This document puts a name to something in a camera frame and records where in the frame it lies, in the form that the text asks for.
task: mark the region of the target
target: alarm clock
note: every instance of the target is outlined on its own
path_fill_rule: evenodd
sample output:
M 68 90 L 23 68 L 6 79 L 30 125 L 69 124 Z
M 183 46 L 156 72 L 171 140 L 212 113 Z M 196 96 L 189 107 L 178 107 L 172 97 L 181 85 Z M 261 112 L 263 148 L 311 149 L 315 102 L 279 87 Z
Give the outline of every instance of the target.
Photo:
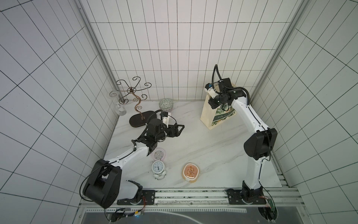
M 153 176 L 157 180 L 161 180 L 166 175 L 165 164 L 161 160 L 156 160 L 152 164 Z

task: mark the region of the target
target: metal jewelry stand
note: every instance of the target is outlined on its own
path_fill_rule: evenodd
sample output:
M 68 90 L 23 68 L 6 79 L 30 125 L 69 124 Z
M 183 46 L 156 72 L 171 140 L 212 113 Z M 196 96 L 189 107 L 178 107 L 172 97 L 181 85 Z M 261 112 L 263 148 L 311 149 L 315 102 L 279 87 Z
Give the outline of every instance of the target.
M 146 90 L 146 89 L 149 89 L 152 84 L 150 82 L 146 82 L 144 85 L 146 86 L 146 88 L 144 89 L 140 89 L 140 90 L 137 90 L 136 87 L 138 86 L 139 82 L 140 82 L 140 77 L 138 76 L 135 76 L 132 78 L 133 81 L 136 81 L 138 80 L 138 83 L 135 85 L 135 87 L 132 87 L 130 85 L 128 85 L 128 83 L 123 80 L 123 79 L 120 79 L 120 80 L 117 80 L 116 81 L 116 84 L 117 85 L 122 85 L 121 81 L 124 81 L 126 83 L 126 85 L 128 86 L 128 89 L 127 90 L 119 90 L 120 92 L 127 92 L 128 94 L 123 96 L 122 98 L 119 99 L 119 102 L 120 104 L 126 104 L 129 102 L 128 99 L 124 99 L 124 97 L 128 96 L 129 94 L 132 94 L 135 98 L 133 99 L 133 102 L 138 102 L 135 106 L 134 106 L 134 109 L 135 111 L 137 111 L 139 114 L 136 114 L 136 115 L 133 115 L 130 119 L 129 119 L 129 124 L 134 127 L 134 128 L 137 128 L 137 127 L 140 127 L 140 126 L 143 126 L 147 123 L 147 119 L 148 117 L 154 113 L 154 111 L 146 111 L 146 112 L 140 112 L 139 110 L 142 109 L 142 106 L 139 106 L 139 104 L 141 103 L 142 100 L 146 100 L 147 99 L 147 95 L 146 94 L 142 94 L 142 99 L 135 95 L 134 93 L 136 91 L 141 91 L 141 90 Z

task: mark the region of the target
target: clock face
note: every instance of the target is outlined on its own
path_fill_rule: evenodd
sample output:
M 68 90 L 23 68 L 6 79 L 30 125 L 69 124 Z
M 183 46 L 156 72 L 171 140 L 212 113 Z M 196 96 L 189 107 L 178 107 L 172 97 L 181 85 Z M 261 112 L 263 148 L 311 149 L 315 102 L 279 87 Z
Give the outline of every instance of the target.
M 164 165 L 163 165 L 163 163 L 161 161 L 156 161 L 156 162 L 153 163 L 152 168 L 153 168 L 153 171 L 155 173 L 160 173 L 160 172 L 163 171 Z

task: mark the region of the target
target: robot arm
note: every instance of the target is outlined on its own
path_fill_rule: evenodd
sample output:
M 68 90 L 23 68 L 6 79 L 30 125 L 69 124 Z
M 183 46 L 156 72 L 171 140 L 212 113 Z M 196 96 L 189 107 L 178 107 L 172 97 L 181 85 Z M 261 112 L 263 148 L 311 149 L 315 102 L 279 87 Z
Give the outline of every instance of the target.
M 161 119 L 152 118 L 158 112 L 161 112 Z M 155 111 L 148 118 L 147 126 L 142 134 L 136 140 L 132 140 L 134 145 L 132 149 L 109 161 L 98 160 L 88 176 L 83 188 L 83 195 L 105 209 L 119 199 L 128 199 L 133 203 L 138 203 L 142 198 L 142 186 L 134 181 L 121 180 L 122 172 L 152 153 L 159 141 L 181 134 L 184 125 L 176 122 L 174 125 L 170 125 L 169 117 L 171 116 L 168 112 Z
M 247 126 L 251 137 L 244 143 L 244 150 L 249 156 L 245 180 L 242 183 L 241 197 L 246 204 L 253 203 L 259 196 L 263 196 L 260 183 L 261 168 L 265 161 L 269 161 L 271 150 L 274 146 L 277 131 L 270 129 L 258 116 L 250 105 L 250 95 L 245 88 L 233 87 L 229 78 L 220 78 L 218 82 L 219 92 L 214 89 L 213 82 L 205 86 L 205 90 L 211 96 L 210 106 L 215 109 L 225 104 L 231 105 L 240 115 Z

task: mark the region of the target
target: white marble surface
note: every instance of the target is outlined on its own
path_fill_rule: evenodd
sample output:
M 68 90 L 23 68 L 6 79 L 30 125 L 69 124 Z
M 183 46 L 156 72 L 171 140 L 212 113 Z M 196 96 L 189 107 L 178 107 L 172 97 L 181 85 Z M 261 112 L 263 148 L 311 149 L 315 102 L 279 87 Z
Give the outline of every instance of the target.
M 223 124 L 209 130 L 200 120 L 203 101 L 177 101 L 170 111 L 178 124 L 185 129 L 179 137 L 167 138 L 158 143 L 165 150 L 164 163 L 167 175 L 155 180 L 151 171 L 151 155 L 137 161 L 130 169 L 123 170 L 122 178 L 140 183 L 143 188 L 179 187 L 241 187 L 246 175 L 247 159 L 243 144 L 249 138 L 246 126 L 239 115 L 232 116 Z M 128 103 L 127 114 L 119 117 L 104 159 L 114 158 L 133 147 L 145 126 L 133 128 L 129 118 L 136 114 L 135 103 Z M 143 101 L 142 111 L 159 109 L 157 101 Z M 196 182 L 182 178 L 182 169 L 188 162 L 196 164 L 200 175 Z M 261 182 L 264 187 L 282 187 L 273 164 L 266 162 L 262 168 Z

